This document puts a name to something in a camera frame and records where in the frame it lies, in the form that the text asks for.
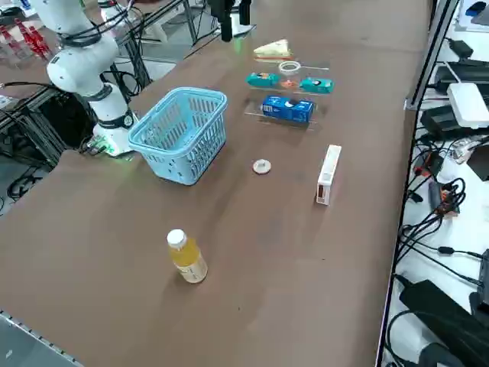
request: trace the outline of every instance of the blue snack box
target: blue snack box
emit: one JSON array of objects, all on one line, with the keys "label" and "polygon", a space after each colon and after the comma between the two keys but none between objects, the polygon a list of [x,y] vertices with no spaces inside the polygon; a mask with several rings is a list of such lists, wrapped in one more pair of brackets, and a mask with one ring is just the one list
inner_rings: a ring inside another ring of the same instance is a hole
[{"label": "blue snack box", "polygon": [[297,101],[280,96],[268,96],[262,105],[262,111],[265,116],[305,123],[311,119],[313,109],[313,102]]}]

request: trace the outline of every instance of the bottle label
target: bottle label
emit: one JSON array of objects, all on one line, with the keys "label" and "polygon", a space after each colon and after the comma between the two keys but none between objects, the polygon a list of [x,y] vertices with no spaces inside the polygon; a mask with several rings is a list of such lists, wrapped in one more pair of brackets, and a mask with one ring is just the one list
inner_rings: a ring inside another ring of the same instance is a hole
[{"label": "bottle label", "polygon": [[203,281],[207,275],[207,264],[202,255],[199,255],[197,261],[190,266],[176,265],[176,268],[189,283],[199,283],[200,281]]}]

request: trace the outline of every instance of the white device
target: white device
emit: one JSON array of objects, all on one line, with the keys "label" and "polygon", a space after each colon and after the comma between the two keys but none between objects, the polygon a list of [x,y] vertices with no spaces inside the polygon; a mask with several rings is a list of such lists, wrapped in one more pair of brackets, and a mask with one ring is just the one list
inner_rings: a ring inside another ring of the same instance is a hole
[{"label": "white device", "polygon": [[[122,8],[116,1],[99,0],[99,6],[106,18],[117,14],[127,17],[126,9],[132,2]],[[107,147],[108,154],[116,156],[130,151],[128,129],[134,124],[134,116],[119,88],[100,79],[100,74],[109,69],[118,55],[115,39],[109,32],[100,34],[92,29],[79,0],[31,0],[31,3],[46,27],[60,34],[64,42],[64,48],[47,65],[51,81],[62,90],[81,95],[92,107],[98,118],[94,135],[111,145]]]},{"label": "white device", "polygon": [[448,95],[453,113],[460,126],[486,128],[489,126],[489,111],[481,92],[473,83],[452,83]]},{"label": "white device", "polygon": [[324,161],[322,162],[321,172],[318,177],[316,189],[316,202],[329,205],[331,202],[331,187],[335,177],[336,166],[338,166],[339,154],[342,147],[339,145],[329,145]]}]

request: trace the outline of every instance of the white box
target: white box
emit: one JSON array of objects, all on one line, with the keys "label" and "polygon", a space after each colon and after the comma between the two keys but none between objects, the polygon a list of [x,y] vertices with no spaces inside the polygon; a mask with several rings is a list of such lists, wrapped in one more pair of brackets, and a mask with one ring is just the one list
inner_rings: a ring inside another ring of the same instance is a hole
[{"label": "white box", "polygon": [[452,83],[447,92],[453,113],[460,126],[486,128],[489,126],[489,111],[479,88],[473,83]]},{"label": "white box", "polygon": [[329,145],[328,147],[318,178],[318,187],[316,190],[317,203],[329,205],[331,186],[333,185],[333,178],[341,151],[342,147],[339,145]]}]

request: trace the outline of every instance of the brown table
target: brown table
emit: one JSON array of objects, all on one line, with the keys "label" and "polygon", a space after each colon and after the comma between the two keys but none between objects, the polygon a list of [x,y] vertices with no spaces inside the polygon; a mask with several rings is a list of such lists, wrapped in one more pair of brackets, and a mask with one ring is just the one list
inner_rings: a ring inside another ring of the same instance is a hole
[{"label": "brown table", "polygon": [[[372,365],[409,157],[403,99],[427,14],[403,0],[256,2],[244,50],[288,37],[302,58],[330,62],[321,128],[244,115],[251,63],[213,41],[132,103],[146,112],[185,85],[228,96],[228,140],[201,180],[65,153],[0,222],[0,307],[86,366]],[[328,144],[343,151],[326,208],[314,191]],[[272,162],[267,176],[251,172],[258,158]],[[202,247],[200,285],[170,262],[174,228]]]}]

